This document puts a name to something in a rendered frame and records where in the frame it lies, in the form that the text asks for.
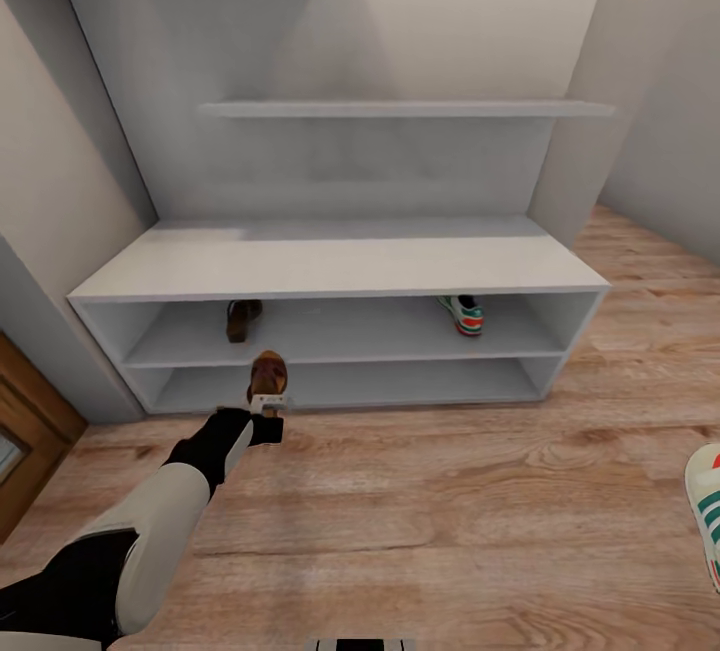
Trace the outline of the sandal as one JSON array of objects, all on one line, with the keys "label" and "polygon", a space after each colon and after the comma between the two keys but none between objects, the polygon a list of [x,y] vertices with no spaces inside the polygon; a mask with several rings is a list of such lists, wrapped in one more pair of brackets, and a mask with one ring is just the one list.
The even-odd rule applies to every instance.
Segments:
[{"label": "sandal", "polygon": [[[251,381],[246,392],[249,402],[255,394],[282,395],[288,385],[287,368],[283,358],[273,350],[264,351],[252,367]],[[277,418],[277,410],[265,410],[265,414]]]},{"label": "sandal", "polygon": [[228,307],[227,337],[234,344],[244,342],[248,336],[248,323],[258,318],[263,310],[260,299],[232,300]]}]

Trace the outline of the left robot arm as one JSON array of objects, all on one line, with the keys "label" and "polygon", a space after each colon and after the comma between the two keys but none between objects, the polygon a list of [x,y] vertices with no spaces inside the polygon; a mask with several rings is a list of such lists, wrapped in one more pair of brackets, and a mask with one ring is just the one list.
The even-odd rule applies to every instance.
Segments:
[{"label": "left robot arm", "polygon": [[255,394],[221,407],[119,504],[89,522],[40,575],[0,589],[0,651],[106,651],[155,617],[215,488],[249,446],[280,443],[290,410]]}]

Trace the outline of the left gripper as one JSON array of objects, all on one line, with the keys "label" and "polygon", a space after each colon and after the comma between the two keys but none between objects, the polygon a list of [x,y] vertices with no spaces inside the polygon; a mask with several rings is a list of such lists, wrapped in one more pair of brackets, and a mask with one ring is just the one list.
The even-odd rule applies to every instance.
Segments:
[{"label": "left gripper", "polygon": [[256,440],[251,444],[255,446],[263,442],[266,443],[280,443],[283,434],[283,418],[273,418],[261,415],[250,415],[255,417],[259,424],[259,434]]}]

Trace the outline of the gym shoe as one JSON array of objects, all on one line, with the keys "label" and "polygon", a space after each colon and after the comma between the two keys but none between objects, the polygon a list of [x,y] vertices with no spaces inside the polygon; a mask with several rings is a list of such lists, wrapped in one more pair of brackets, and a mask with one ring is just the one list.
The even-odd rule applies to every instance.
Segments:
[{"label": "gym shoe", "polygon": [[686,494],[701,533],[710,577],[720,595],[720,443],[704,445],[685,469]]},{"label": "gym shoe", "polygon": [[437,295],[438,301],[454,315],[459,331],[466,336],[483,334],[484,310],[475,295]]}]

